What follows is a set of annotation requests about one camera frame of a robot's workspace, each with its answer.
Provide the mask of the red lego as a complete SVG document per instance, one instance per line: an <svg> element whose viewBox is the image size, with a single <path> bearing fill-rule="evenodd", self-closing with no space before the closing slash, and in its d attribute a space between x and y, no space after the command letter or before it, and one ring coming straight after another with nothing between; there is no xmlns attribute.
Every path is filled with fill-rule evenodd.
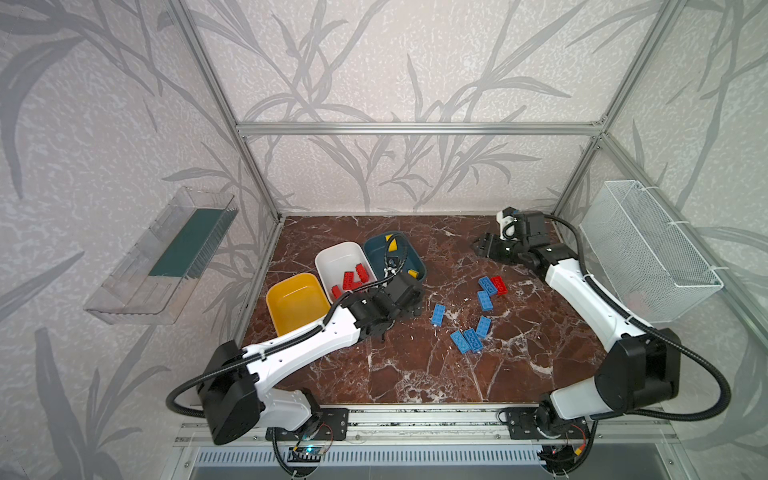
<svg viewBox="0 0 768 480"><path fill-rule="evenodd" d="M494 276L490 278L494 288L496 289L496 294L499 296L506 295L508 293L508 287L506 283L503 281L501 276Z"/></svg>

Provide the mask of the blue lego cluster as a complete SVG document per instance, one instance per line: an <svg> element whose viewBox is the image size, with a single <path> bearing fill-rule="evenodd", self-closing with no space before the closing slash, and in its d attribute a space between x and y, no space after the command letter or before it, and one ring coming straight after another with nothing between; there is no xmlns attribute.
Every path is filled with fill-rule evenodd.
<svg viewBox="0 0 768 480"><path fill-rule="evenodd" d="M488 276L481 277L478 280L478 284L488 296L494 296L498 294L498 289Z"/></svg>

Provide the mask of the yellow plastic bin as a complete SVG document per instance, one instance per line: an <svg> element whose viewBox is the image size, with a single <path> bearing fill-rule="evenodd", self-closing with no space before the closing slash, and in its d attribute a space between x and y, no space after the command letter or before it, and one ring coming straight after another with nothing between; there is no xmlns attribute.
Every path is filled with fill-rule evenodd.
<svg viewBox="0 0 768 480"><path fill-rule="evenodd" d="M330 310L320 282L311 273L300 273L273 285L266 303L278 336L321 319Z"/></svg>

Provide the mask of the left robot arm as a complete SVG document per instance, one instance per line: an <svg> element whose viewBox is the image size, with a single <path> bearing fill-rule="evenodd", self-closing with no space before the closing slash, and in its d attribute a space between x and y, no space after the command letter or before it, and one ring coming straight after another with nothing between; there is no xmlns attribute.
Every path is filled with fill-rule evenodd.
<svg viewBox="0 0 768 480"><path fill-rule="evenodd" d="M400 272L342 294L324 316L273 340L246 347L227 341L202 374L171 390L165 406L204 419L216 445L253 428L315 430L321 408L311 393L280 390L278 384L316 360L419 316L423 297L422 283Z"/></svg>

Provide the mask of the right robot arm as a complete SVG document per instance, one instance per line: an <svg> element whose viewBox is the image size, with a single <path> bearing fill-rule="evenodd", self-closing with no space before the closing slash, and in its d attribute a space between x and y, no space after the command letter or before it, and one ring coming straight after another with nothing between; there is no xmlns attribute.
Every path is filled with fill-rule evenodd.
<svg viewBox="0 0 768 480"><path fill-rule="evenodd" d="M563 297L606 351L596 373L546 394L537 407L541 429L567 421L637 415L677 422L699 422L724 413L732 390L726 377L703 356L684 346L670 329L658 329L631 312L589 272L577 229L555 215L507 207L496 215L498 233L474 241L481 258L521 265ZM716 382L715 403L690 413L654 410L680 390L681 360L688 358Z"/></svg>

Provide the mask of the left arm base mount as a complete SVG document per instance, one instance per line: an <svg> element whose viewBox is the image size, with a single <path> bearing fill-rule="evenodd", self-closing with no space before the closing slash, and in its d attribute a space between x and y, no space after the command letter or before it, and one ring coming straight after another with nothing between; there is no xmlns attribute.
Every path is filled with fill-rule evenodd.
<svg viewBox="0 0 768 480"><path fill-rule="evenodd" d="M265 437L280 442L342 441L346 439L349 414L347 408L321 408L298 429L268 428Z"/></svg>

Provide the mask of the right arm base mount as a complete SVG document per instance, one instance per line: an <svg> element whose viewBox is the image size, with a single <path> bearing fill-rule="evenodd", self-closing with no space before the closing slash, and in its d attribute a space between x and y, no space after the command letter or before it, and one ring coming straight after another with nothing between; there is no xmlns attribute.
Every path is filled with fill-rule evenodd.
<svg viewBox="0 0 768 480"><path fill-rule="evenodd" d="M511 440L575 440L582 445L591 437L584 418L563 420L543 406L505 407L496 413L496 419Z"/></svg>

